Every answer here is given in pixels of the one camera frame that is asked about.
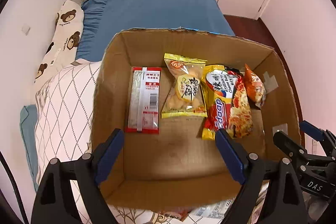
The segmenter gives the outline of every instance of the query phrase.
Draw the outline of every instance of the instant noodle package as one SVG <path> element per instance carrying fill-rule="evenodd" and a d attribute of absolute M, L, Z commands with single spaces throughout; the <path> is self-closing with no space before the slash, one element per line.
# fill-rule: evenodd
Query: instant noodle package
<path fill-rule="evenodd" d="M 251 109 L 243 77 L 239 70 L 222 65 L 206 66 L 201 78 L 208 118 L 202 131 L 203 140 L 214 140 L 224 128 L 233 138 L 252 131 Z"/>

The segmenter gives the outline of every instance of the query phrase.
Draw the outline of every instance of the blue blanket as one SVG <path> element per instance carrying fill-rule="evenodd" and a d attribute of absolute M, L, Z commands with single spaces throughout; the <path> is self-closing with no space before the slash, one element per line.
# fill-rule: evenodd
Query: blue blanket
<path fill-rule="evenodd" d="M 216 0 L 87 0 L 76 59 L 102 60 L 113 36 L 131 28 L 188 28 L 235 35 Z"/>

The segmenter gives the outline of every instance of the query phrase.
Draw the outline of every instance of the pink wall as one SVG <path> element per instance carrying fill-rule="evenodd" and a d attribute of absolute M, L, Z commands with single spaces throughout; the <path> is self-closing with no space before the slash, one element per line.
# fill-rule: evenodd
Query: pink wall
<path fill-rule="evenodd" d="M 270 0 L 261 19 L 293 76 L 303 118 L 336 133 L 336 9 L 330 0 Z M 311 149 L 311 139 L 306 138 Z"/>

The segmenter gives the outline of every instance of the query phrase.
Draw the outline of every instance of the cardboard box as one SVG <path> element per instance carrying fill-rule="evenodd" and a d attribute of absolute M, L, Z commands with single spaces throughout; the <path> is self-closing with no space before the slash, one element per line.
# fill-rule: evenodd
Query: cardboard box
<path fill-rule="evenodd" d="M 252 109 L 250 136 L 238 139 L 248 152 L 279 160 L 273 133 L 287 125 L 300 143 L 292 89 L 275 51 L 243 38 L 193 30 L 131 29 L 117 34 L 105 50 L 97 79 L 92 122 L 93 148 L 114 128 L 127 124 L 132 67 L 162 67 L 159 111 L 173 84 L 164 53 L 208 60 L 242 69 L 247 63 L 268 85 L 262 110 Z M 125 145 L 100 190 L 108 204 L 154 211 L 196 207 L 235 196 L 233 181 L 214 141 L 199 138 L 202 117 L 159 119 L 160 133 L 125 134 Z"/>

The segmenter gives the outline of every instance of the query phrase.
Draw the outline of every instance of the blue gripper pad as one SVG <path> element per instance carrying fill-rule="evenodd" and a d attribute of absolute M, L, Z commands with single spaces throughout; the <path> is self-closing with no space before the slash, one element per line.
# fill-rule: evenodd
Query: blue gripper pad
<path fill-rule="evenodd" d="M 112 166 L 116 161 L 119 152 L 123 148 L 123 146 L 124 133 L 122 130 L 119 130 L 97 164 L 97 172 L 94 179 L 96 185 L 99 185 L 101 182 L 107 179 L 112 169 Z"/>
<path fill-rule="evenodd" d="M 312 125 L 307 121 L 302 121 L 299 123 L 300 130 L 312 137 L 317 142 L 323 141 L 323 133 L 316 126 Z"/>
<path fill-rule="evenodd" d="M 221 130 L 216 131 L 215 142 L 232 178 L 239 182 L 240 185 L 243 185 L 246 180 L 244 175 L 244 165 Z"/>

